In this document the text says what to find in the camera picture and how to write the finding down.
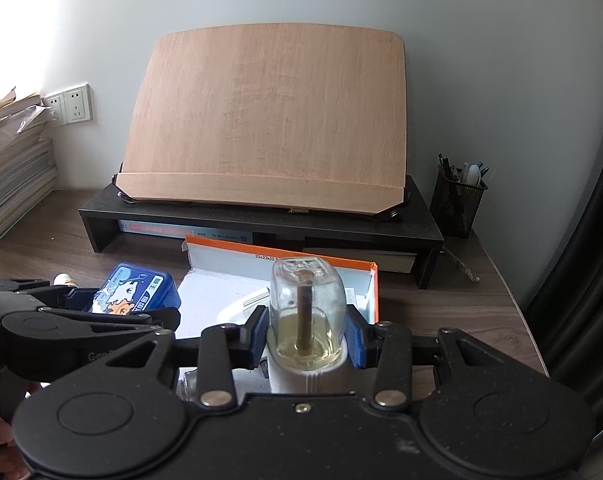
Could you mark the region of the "white pill bottle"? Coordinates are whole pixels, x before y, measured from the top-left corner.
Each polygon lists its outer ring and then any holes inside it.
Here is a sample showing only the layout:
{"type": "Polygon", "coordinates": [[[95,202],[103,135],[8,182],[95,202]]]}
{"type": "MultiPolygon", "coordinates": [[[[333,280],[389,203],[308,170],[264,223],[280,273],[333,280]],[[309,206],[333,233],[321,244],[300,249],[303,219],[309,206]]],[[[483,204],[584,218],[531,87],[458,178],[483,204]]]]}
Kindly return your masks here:
{"type": "Polygon", "coordinates": [[[58,274],[54,278],[53,284],[55,284],[55,286],[70,286],[70,287],[76,287],[77,286],[74,278],[72,278],[70,276],[70,274],[68,274],[68,273],[60,273],[60,274],[58,274]]]}

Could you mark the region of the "blue tin box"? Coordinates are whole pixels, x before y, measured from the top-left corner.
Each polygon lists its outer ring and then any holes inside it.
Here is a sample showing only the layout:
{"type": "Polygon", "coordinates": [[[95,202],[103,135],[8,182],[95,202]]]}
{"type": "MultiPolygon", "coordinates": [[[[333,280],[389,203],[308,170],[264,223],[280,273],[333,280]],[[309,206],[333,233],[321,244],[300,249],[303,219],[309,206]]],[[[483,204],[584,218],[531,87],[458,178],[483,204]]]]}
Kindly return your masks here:
{"type": "Polygon", "coordinates": [[[119,263],[94,294],[90,311],[97,314],[128,315],[177,308],[181,299],[169,273],[130,263],[119,263]]]}

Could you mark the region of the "white diffuser with bottle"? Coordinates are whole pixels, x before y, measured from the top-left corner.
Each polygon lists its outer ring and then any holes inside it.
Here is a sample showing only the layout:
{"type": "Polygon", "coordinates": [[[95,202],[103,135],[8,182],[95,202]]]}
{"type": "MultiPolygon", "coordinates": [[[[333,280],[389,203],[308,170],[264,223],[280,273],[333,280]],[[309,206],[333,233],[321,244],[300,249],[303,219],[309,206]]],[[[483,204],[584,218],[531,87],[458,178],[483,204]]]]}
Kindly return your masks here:
{"type": "Polygon", "coordinates": [[[345,287],[318,257],[282,258],[270,283],[267,360],[275,394],[331,394],[346,390],[345,287]]]}

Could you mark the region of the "clear glass refill bottle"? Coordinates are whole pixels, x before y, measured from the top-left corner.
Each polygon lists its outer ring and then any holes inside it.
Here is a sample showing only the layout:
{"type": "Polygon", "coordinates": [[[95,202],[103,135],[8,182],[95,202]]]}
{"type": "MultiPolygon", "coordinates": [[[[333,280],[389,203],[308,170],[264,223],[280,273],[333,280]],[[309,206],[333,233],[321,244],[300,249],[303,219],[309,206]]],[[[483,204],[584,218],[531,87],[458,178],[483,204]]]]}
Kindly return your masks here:
{"type": "Polygon", "coordinates": [[[177,391],[180,398],[187,402],[198,400],[198,370],[186,370],[180,375],[177,391]]]}

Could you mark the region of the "white plug-in diffuser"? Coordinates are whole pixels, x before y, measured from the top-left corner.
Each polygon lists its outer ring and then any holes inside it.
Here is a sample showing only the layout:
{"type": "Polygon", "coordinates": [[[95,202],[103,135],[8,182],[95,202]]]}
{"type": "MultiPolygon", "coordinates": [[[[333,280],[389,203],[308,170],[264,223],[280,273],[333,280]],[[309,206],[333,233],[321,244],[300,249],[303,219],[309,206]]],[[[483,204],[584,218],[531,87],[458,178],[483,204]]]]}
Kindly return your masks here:
{"type": "Polygon", "coordinates": [[[262,289],[251,292],[230,304],[227,308],[226,317],[229,323],[244,324],[257,307],[268,307],[270,304],[270,289],[262,289]]]}

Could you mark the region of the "book under riser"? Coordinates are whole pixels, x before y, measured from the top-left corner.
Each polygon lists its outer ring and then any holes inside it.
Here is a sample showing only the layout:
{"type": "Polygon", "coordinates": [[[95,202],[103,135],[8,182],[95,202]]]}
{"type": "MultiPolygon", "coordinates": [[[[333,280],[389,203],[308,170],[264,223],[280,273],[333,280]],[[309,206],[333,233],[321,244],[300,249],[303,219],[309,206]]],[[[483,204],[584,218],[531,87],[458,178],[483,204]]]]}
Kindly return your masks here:
{"type": "Polygon", "coordinates": [[[195,236],[207,238],[207,240],[228,240],[228,242],[243,244],[253,243],[253,234],[244,231],[134,220],[119,220],[118,226],[120,231],[128,234],[180,238],[180,240],[188,236],[195,236]]]}

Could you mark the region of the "pen on table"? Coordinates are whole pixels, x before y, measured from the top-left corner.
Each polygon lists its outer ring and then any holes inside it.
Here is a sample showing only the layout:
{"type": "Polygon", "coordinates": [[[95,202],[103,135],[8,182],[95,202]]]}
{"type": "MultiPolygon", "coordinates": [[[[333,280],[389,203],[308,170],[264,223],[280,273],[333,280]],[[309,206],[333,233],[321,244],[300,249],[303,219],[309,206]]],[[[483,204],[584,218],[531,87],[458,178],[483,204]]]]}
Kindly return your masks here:
{"type": "Polygon", "coordinates": [[[456,255],[454,255],[454,253],[451,252],[450,249],[445,247],[445,248],[443,248],[443,252],[472,283],[480,282],[480,277],[478,275],[476,275],[465,262],[463,262],[456,255]]]}

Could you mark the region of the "stack of books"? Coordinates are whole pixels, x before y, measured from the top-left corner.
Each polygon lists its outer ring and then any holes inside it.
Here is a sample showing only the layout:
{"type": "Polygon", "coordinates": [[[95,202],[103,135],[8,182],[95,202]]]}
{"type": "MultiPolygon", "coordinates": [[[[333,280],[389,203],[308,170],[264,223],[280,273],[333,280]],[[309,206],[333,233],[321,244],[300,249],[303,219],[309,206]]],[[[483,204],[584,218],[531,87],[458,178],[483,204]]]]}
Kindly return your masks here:
{"type": "Polygon", "coordinates": [[[0,240],[55,188],[53,144],[42,136],[50,119],[38,93],[0,100],[0,240]]]}

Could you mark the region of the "orange white box lid tray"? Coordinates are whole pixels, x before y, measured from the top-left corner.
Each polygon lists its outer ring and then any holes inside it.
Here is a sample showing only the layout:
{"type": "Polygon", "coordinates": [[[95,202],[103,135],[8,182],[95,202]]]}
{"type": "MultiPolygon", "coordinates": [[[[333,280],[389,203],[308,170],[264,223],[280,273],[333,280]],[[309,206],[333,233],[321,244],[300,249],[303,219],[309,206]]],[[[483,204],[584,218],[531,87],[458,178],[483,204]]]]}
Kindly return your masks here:
{"type": "MultiPolygon", "coordinates": [[[[226,312],[230,304],[262,287],[270,289],[274,263],[290,257],[318,257],[330,263],[343,281],[347,306],[355,306],[369,323],[376,322],[379,317],[379,281],[377,266],[373,262],[296,254],[284,249],[199,237],[187,238],[182,248],[188,255],[190,270],[178,287],[181,321],[176,336],[179,339],[195,338],[208,327],[228,324],[226,312]]],[[[267,364],[264,378],[257,378],[252,372],[239,374],[240,384],[245,390],[272,392],[268,374],[267,336],[262,361],[267,364]]],[[[347,365],[346,390],[343,392],[360,386],[349,358],[347,365]]]]}

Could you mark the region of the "black monitor riser shelf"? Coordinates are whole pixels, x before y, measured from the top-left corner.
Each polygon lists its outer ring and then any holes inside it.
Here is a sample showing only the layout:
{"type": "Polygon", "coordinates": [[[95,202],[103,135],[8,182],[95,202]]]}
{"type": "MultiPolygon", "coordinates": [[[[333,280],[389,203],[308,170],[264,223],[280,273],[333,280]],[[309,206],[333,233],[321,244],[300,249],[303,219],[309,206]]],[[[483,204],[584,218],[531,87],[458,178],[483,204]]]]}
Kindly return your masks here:
{"type": "Polygon", "coordinates": [[[292,212],[282,208],[133,200],[109,184],[78,209],[95,252],[111,245],[122,221],[195,226],[250,234],[256,245],[399,252],[415,257],[410,275],[426,288],[443,251],[443,235],[412,179],[403,202],[380,214],[292,212]]]}

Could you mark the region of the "black mesh pen holder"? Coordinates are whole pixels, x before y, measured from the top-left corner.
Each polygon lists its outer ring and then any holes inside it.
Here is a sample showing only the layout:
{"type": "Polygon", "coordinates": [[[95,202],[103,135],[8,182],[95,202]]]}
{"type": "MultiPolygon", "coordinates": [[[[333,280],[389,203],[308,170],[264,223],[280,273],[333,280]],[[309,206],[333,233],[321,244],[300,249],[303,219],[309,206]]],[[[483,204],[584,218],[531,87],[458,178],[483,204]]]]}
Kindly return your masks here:
{"type": "Polygon", "coordinates": [[[438,174],[429,211],[445,240],[466,240],[471,234],[479,206],[488,186],[482,163],[453,166],[438,155],[438,174]]]}

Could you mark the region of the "wooden book stand board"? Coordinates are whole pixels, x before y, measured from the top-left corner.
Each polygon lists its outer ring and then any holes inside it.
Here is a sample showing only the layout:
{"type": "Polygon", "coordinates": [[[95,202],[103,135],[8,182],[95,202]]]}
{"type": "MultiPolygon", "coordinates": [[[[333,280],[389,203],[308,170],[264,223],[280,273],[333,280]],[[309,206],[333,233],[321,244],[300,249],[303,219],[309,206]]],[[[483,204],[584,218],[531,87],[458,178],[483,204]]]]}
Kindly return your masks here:
{"type": "Polygon", "coordinates": [[[405,45],[267,23],[157,40],[116,185],[134,200],[379,214],[407,180],[405,45]]]}

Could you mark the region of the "white wall socket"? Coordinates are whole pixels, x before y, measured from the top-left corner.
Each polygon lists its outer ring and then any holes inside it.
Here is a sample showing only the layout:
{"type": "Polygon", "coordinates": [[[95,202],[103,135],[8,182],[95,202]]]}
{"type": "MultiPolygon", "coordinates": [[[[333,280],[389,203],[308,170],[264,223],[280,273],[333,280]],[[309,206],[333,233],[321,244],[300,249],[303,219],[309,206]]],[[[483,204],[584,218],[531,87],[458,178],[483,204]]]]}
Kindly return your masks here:
{"type": "Polygon", "coordinates": [[[88,84],[64,90],[62,92],[65,118],[68,124],[90,122],[92,119],[91,90],[88,84]]]}

